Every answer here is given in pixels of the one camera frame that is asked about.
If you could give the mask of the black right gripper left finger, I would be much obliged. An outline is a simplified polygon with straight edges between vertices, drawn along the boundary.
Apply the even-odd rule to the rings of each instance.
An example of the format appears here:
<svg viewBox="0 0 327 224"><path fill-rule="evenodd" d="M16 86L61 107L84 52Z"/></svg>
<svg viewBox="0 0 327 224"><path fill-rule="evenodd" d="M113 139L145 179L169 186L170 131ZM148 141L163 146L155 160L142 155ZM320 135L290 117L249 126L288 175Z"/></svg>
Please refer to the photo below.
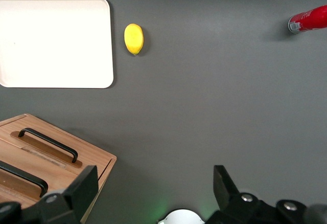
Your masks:
<svg viewBox="0 0 327 224"><path fill-rule="evenodd" d="M81 223L98 190L97 167L86 166L62 192L48 193L28 208L16 201L1 203L1 223Z"/></svg>

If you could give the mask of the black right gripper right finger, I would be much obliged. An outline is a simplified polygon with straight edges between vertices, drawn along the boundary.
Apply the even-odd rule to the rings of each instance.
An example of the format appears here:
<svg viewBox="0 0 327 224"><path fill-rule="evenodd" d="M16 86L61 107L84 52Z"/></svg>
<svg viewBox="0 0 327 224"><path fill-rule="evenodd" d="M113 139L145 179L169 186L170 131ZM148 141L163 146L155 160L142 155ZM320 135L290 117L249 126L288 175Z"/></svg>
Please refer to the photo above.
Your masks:
<svg viewBox="0 0 327 224"><path fill-rule="evenodd" d="M214 166L213 190L219 210L206 223L313 223L312 210L301 202L281 199L271 206L240 192L223 165Z"/></svg>

